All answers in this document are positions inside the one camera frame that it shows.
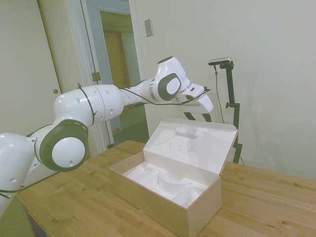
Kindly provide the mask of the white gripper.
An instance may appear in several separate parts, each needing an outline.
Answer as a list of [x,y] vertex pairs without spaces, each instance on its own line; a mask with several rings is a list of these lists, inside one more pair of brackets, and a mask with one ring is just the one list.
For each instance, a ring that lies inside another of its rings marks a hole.
[[212,118],[209,113],[213,109],[213,104],[206,94],[187,104],[175,105],[175,109],[177,111],[184,112],[184,115],[188,120],[196,120],[191,113],[203,113],[202,116],[205,121],[212,122]]

